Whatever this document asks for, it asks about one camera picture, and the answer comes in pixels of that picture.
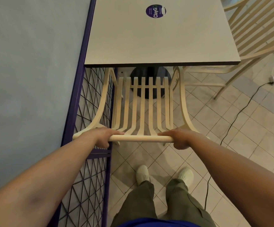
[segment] hand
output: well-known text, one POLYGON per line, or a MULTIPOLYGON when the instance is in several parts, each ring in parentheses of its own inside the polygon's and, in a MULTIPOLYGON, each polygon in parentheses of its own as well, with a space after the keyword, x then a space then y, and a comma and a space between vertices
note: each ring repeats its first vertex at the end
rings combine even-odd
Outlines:
POLYGON ((91 138, 95 140, 95 145, 99 148, 109 147, 109 138, 112 135, 124 135, 122 131, 116 131, 107 127, 94 128, 82 133, 79 138, 91 138))
POLYGON ((173 130, 158 133, 159 136, 171 136, 174 139, 174 148, 185 150, 191 146, 191 142, 197 137, 205 137, 203 134, 196 131, 191 131, 186 128, 176 128, 173 130))

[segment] shoe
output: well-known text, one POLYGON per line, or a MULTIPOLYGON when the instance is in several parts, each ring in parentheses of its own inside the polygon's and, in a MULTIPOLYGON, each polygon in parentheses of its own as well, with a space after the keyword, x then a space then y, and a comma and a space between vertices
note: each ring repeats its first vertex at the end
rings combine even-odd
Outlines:
POLYGON ((138 185, 140 185, 143 181, 150 181, 149 171, 145 165, 138 168, 136 172, 136 181, 138 185))
POLYGON ((193 183, 194 174, 190 168, 185 167, 180 171, 178 179, 183 180, 186 186, 189 188, 193 183))

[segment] pants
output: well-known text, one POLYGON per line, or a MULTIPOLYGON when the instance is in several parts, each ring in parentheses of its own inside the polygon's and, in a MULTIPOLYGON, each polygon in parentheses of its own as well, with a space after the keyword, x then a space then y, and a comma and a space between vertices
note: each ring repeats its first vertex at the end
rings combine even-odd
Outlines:
MULTIPOLYGON (((166 187, 167 217, 169 220, 189 221, 201 227, 216 227, 208 212, 188 193, 188 187, 181 179, 172 179, 166 187)), ((157 218, 154 206, 154 185, 142 182, 131 191, 111 227, 138 218, 157 218)))

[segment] white tabletop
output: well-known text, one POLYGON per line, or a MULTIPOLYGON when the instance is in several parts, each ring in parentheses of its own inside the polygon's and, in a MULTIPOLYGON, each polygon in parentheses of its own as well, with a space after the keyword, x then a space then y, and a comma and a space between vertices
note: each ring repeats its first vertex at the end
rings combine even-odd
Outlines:
POLYGON ((87 67, 238 64, 220 0, 96 0, 87 67), (147 15, 163 6, 159 18, 147 15))

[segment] gray wall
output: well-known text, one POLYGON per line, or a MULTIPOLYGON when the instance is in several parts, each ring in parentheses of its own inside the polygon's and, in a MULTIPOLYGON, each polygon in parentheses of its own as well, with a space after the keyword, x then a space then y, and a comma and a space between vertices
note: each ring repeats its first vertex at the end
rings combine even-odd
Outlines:
POLYGON ((0 0, 0 187, 61 144, 90 0, 0 0))

